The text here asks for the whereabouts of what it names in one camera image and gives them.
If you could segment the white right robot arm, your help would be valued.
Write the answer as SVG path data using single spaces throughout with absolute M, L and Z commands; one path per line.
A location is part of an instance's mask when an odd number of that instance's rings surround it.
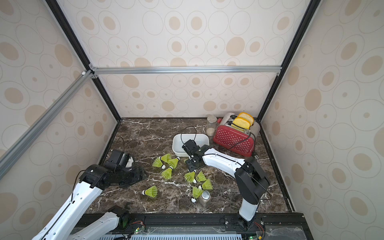
M 247 230 L 270 186 L 267 174 L 258 161 L 253 157 L 247 159 L 231 157 L 208 145 L 200 147 L 194 140 L 188 140 L 182 148 L 189 156 L 186 164 L 190 172 L 210 166 L 235 178 L 243 198 L 238 213 L 238 225 L 241 229 Z

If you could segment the green shuttlecock lone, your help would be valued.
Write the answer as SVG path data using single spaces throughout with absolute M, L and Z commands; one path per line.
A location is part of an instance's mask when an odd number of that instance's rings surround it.
M 151 186 L 150 188 L 143 190 L 142 195 L 155 199 L 158 196 L 158 188 L 156 186 Z

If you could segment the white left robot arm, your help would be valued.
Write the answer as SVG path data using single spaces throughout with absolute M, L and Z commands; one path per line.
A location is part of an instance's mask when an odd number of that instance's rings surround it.
M 72 232 L 89 206 L 104 190 L 110 186 L 128 188 L 147 177 L 148 173 L 136 164 L 131 155 L 112 151 L 104 165 L 94 164 L 82 172 L 69 198 L 34 239 L 97 240 L 108 232 L 126 230 L 130 225 L 129 213 L 124 208 L 114 206 L 84 229 Z

